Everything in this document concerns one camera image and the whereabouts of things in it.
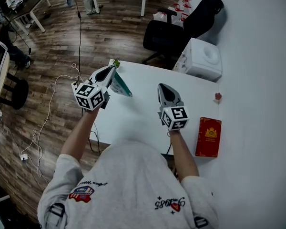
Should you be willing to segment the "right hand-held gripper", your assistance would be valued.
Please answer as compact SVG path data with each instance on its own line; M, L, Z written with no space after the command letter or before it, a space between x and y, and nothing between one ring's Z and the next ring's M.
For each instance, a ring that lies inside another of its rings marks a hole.
M158 84L159 118L169 131L186 127L189 121L188 109L181 100L180 94L169 85Z

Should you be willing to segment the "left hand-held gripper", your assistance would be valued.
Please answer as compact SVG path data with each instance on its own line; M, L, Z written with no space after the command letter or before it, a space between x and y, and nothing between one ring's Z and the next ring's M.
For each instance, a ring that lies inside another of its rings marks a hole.
M94 71L83 83L73 82L71 87L79 107L88 111L105 108L110 98L108 88L115 74L115 66L108 65Z

